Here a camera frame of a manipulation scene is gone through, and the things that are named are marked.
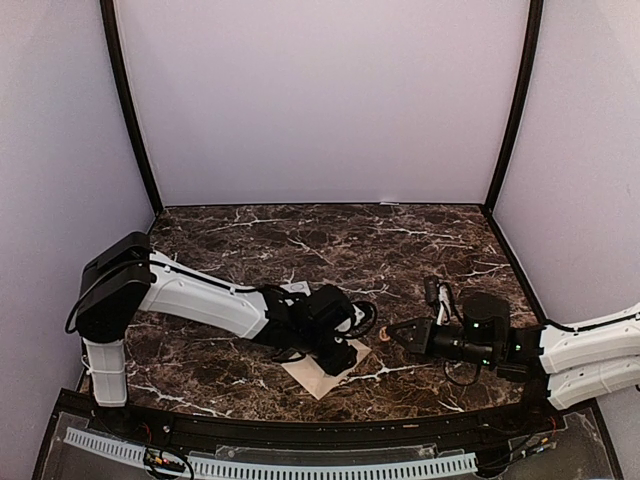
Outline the white sticker sheet with seals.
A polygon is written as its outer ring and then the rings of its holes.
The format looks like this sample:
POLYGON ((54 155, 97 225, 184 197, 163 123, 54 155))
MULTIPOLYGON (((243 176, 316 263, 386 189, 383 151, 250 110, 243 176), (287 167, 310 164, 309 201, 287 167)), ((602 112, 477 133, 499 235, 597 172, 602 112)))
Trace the white sticker sheet with seals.
POLYGON ((285 284, 283 285, 283 288, 290 293, 303 293, 305 295, 310 294, 309 285, 306 281, 285 284))

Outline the pink envelope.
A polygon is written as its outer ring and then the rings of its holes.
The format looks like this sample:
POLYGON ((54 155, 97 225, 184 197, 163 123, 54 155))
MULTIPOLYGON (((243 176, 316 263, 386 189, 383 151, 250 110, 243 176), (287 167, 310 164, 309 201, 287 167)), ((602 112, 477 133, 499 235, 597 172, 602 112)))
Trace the pink envelope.
POLYGON ((357 351, 356 363, 337 376, 327 374, 316 361, 310 357, 284 363, 281 367, 316 400, 320 400, 345 380, 371 352, 371 349, 359 340, 349 340, 348 343, 357 351))

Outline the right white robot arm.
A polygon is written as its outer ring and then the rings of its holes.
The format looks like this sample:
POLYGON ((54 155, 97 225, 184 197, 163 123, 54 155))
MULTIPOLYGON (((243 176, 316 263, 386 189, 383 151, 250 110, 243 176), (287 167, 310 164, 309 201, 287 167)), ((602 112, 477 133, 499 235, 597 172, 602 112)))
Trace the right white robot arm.
POLYGON ((542 378, 557 410, 639 383, 637 305, 573 324, 516 328, 505 299, 478 292, 465 300, 457 323, 454 313, 442 303, 435 318, 397 323, 386 334, 411 354, 487 368, 509 382, 542 378))

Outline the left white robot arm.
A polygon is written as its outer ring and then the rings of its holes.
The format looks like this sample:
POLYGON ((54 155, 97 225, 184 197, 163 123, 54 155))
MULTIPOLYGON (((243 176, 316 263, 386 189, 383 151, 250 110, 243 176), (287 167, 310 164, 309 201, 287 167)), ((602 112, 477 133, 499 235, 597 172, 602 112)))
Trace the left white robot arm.
POLYGON ((127 403, 124 338, 139 311, 213 326, 275 349, 280 364, 312 359, 336 377, 355 367, 353 341, 375 325, 369 301, 354 301, 334 285, 317 290, 272 284, 241 286, 177 263, 134 231, 83 269, 78 300, 65 323, 82 339, 101 417, 120 436, 141 427, 127 403))

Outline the round brown seal sticker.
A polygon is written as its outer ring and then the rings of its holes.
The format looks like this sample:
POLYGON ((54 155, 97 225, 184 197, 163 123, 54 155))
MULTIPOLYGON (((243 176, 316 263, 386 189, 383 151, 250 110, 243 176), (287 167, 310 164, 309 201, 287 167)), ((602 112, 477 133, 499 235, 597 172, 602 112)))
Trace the round brown seal sticker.
POLYGON ((382 327, 382 328, 379 330, 379 339, 380 339, 382 342, 389 342, 389 341, 391 340, 390 335, 387 333, 387 328, 386 328, 386 327, 382 327))

